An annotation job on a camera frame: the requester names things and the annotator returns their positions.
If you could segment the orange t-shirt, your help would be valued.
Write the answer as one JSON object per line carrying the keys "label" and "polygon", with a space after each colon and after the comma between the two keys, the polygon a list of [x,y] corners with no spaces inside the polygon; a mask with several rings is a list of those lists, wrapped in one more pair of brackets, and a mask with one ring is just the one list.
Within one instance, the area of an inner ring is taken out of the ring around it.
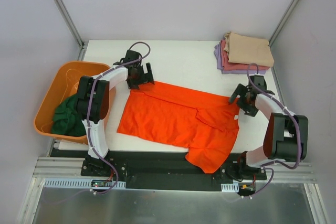
{"label": "orange t-shirt", "polygon": [[118,133],[186,148],[186,160],[204,173],[217,171],[238,137],[239,107],[229,98],[167,83],[131,90]]}

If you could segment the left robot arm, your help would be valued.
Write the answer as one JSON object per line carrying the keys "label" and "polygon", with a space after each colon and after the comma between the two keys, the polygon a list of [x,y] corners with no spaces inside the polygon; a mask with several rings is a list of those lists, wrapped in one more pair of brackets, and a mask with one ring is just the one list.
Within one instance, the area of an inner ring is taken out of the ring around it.
{"label": "left robot arm", "polygon": [[91,168],[99,176],[110,173],[111,164],[106,159],[107,147],[104,132],[104,121],[109,111],[110,91],[121,82],[126,82],[128,89],[138,89],[140,85],[155,84],[151,65],[146,63],[146,71],[142,66],[144,56],[128,49],[125,57],[114,63],[112,67],[95,76],[82,76],[77,90],[76,111],[86,130],[88,155],[85,166]]}

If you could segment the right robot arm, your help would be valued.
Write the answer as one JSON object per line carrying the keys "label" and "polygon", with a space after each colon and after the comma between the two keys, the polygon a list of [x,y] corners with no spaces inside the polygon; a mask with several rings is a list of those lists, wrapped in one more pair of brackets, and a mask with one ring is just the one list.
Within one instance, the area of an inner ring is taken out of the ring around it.
{"label": "right robot arm", "polygon": [[263,76],[248,75],[248,85],[239,84],[229,103],[236,103],[247,116],[261,112],[268,125],[261,147],[240,154],[234,172],[239,179],[248,179],[267,166],[280,164],[296,169],[305,159],[308,148],[308,118],[287,109],[275,94],[267,89]]}

